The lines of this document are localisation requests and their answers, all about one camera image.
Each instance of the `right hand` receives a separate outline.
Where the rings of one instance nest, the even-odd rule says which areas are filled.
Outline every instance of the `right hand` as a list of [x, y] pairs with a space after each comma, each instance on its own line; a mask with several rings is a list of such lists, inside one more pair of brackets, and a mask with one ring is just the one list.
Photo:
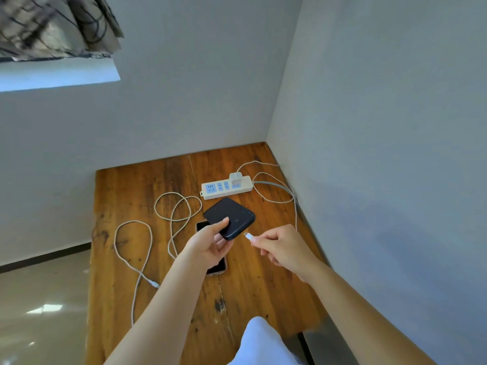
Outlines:
[[251, 243], [260, 248], [261, 255], [267, 255], [275, 265], [292, 271], [303, 282], [309, 282], [313, 267], [321, 263], [291, 224], [253, 237]]

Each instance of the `white power strip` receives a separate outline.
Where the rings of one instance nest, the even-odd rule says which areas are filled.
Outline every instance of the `white power strip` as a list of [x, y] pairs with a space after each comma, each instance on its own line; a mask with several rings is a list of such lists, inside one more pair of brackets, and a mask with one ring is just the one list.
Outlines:
[[203, 183], [201, 185], [200, 196], [202, 196], [203, 199], [212, 199], [236, 195], [237, 193], [250, 192], [253, 189], [254, 184], [248, 175], [242, 177], [241, 173], [232, 173], [230, 174], [229, 179]]

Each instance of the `floor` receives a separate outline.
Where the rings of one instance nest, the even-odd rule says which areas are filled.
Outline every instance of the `floor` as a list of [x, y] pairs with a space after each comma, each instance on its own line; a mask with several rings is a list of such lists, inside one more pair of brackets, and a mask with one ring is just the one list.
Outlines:
[[0, 363], [85, 362], [90, 252], [0, 274]]

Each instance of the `curtain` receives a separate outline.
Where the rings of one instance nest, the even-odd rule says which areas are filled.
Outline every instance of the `curtain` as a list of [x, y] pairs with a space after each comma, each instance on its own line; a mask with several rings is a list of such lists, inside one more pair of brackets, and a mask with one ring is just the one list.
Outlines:
[[0, 0], [0, 57], [106, 55], [122, 37], [105, 0]]

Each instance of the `wooden table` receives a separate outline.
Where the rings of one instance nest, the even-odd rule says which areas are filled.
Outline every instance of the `wooden table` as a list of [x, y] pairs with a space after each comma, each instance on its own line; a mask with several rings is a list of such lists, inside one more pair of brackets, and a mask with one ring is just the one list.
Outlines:
[[[169, 222], [155, 215], [155, 199], [168, 191], [177, 191], [184, 196], [198, 196], [202, 183], [228, 178], [228, 174], [235, 172], [241, 164], [255, 159], [276, 163], [267, 144], [256, 143], [96, 172], [96, 225], [91, 250], [87, 364], [102, 364], [131, 327], [131, 302], [137, 273], [115, 255], [115, 228], [130, 220], [145, 221], [151, 226], [154, 246], [145, 274], [162, 282], [173, 260], [167, 254]], [[273, 166], [254, 163], [241, 171], [243, 175], [250, 176], [265, 171], [284, 180], [280, 169]], [[273, 181], [266, 176], [262, 180]], [[269, 199], [290, 198], [278, 187], [264, 184], [256, 187]], [[292, 202], [266, 202], [255, 191], [231, 198], [256, 214], [255, 222], [248, 229], [254, 235], [286, 223], [294, 224]], [[158, 203], [158, 212], [169, 217], [177, 201], [175, 195], [165, 196]], [[217, 201], [203, 201], [203, 210]], [[190, 199], [190, 204], [193, 211], [199, 205], [195, 199]], [[195, 223], [204, 219], [203, 210], [176, 237], [178, 251], [183, 249], [194, 233]], [[186, 203], [182, 202], [175, 217], [187, 215]], [[182, 225], [174, 224], [177, 229]], [[298, 230], [313, 252], [320, 256], [316, 242], [301, 217]], [[117, 245], [120, 254], [141, 269], [149, 247], [147, 227], [138, 223], [122, 227], [117, 236]], [[181, 364], [227, 364], [239, 348], [247, 322], [254, 316], [266, 318], [285, 338], [317, 326], [326, 315], [308, 285], [284, 268], [274, 266], [266, 257], [261, 257], [259, 250], [253, 248], [242, 235], [236, 238], [227, 258], [228, 270], [225, 273], [204, 280]], [[142, 281], [137, 295], [135, 319], [147, 307], [154, 294], [155, 288]]]

